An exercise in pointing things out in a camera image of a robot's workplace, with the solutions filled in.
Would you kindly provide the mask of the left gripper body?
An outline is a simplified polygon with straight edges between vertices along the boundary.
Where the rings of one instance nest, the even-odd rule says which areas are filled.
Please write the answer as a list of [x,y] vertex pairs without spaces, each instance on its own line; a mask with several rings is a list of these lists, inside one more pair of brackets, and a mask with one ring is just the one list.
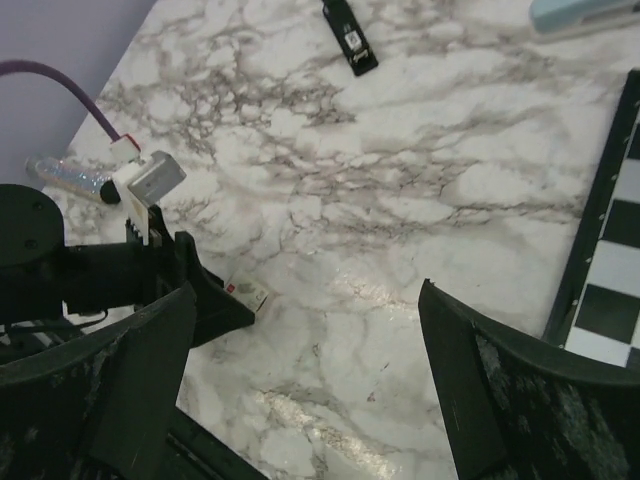
[[158,205],[148,210],[148,242],[144,243],[142,232],[132,220],[125,223],[126,240],[140,244],[142,252],[141,293],[134,301],[136,310],[147,306],[184,283],[195,283],[200,270],[194,237],[186,231],[169,233],[164,216]]

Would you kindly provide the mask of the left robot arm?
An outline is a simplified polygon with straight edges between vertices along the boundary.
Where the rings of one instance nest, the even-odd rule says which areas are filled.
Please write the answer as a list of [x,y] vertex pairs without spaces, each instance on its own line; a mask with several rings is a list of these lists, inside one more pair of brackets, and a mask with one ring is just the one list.
[[146,307],[190,284],[196,297],[193,344],[254,324],[255,315],[200,262],[194,238],[169,233],[159,206],[149,208],[150,242],[132,222],[123,243],[65,243],[63,215],[43,192],[1,187],[1,309],[4,323],[55,320]]

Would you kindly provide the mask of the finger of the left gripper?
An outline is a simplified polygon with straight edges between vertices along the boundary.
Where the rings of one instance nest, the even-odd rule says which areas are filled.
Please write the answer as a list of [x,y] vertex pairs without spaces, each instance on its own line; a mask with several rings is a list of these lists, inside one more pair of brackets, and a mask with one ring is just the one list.
[[193,347],[252,326],[255,314],[224,289],[224,282],[200,262],[194,238],[179,231],[174,237],[177,285],[188,282],[196,295]]

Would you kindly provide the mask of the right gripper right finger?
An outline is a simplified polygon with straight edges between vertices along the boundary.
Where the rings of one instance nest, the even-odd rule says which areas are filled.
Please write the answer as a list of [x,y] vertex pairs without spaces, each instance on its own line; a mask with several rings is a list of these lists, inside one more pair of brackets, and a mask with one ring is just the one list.
[[490,319],[430,280],[418,308],[459,478],[638,478],[638,373]]

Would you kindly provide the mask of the light blue stapler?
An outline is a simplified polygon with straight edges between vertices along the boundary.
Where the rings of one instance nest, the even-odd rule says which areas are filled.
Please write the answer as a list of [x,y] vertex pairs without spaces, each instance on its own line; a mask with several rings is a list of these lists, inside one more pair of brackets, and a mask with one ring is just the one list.
[[551,42],[639,21],[633,0],[535,0],[529,6],[534,38]]

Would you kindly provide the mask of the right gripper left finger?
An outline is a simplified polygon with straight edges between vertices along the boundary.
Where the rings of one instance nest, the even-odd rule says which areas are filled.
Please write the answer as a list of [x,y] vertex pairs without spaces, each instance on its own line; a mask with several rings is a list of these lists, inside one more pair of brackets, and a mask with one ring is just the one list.
[[3,365],[2,478],[152,478],[195,319],[185,285],[117,323]]

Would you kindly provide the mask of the black stapler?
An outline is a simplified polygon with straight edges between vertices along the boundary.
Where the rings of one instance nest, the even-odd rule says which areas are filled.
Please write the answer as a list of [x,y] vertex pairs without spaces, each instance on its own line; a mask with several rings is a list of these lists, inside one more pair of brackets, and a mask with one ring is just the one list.
[[353,74],[360,77],[378,66],[377,58],[345,0],[323,0],[323,15]]

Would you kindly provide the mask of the black and white chessboard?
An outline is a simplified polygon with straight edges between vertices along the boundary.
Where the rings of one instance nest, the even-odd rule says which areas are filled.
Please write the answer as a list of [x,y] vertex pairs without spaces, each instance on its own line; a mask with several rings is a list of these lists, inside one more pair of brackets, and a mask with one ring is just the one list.
[[543,338],[639,368],[638,70],[622,89]]

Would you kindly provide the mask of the small cardboard staple box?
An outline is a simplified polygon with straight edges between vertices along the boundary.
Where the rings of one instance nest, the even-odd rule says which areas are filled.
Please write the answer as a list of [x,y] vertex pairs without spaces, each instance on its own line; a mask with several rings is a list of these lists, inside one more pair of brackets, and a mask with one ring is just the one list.
[[265,284],[240,269],[231,275],[224,289],[254,314],[260,312],[270,296],[270,290]]

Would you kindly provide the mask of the glitter tube with black cap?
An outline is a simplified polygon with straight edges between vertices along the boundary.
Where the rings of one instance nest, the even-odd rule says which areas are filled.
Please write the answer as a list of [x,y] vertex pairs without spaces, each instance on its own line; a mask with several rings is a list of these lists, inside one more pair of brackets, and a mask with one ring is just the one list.
[[99,170],[87,169],[70,160],[29,158],[25,164],[27,174],[44,182],[84,198],[107,205],[120,203],[120,195],[111,177]]

